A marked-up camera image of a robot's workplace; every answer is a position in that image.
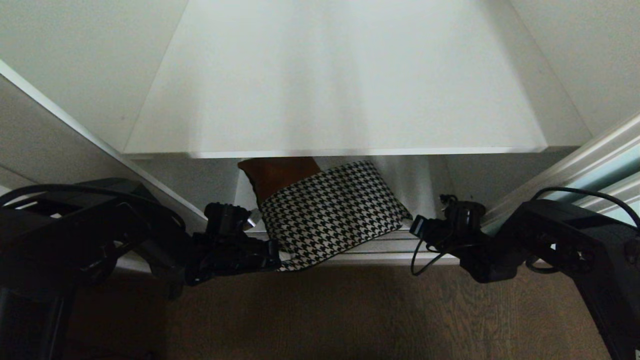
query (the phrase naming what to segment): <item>black and white pillow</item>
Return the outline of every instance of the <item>black and white pillow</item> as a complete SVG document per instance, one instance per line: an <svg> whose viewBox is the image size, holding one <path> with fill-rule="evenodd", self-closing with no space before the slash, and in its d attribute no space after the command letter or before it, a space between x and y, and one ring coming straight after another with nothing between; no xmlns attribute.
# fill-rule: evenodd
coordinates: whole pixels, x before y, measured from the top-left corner
<svg viewBox="0 0 640 360"><path fill-rule="evenodd" d="M260 210L270 238L291 255L279 271L317 265L411 220L370 161L348 163L281 189Z"/></svg>

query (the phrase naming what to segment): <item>brown floor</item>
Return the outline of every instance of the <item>brown floor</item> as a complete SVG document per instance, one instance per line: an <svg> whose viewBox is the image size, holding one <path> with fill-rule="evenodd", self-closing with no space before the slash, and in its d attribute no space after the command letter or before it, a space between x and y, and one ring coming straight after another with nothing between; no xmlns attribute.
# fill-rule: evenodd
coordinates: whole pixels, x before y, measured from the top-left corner
<svg viewBox="0 0 640 360"><path fill-rule="evenodd" d="M167 302L148 280L82 291L69 338L161 359L608 359L569 278L457 266L319 267L219 278Z"/></svg>

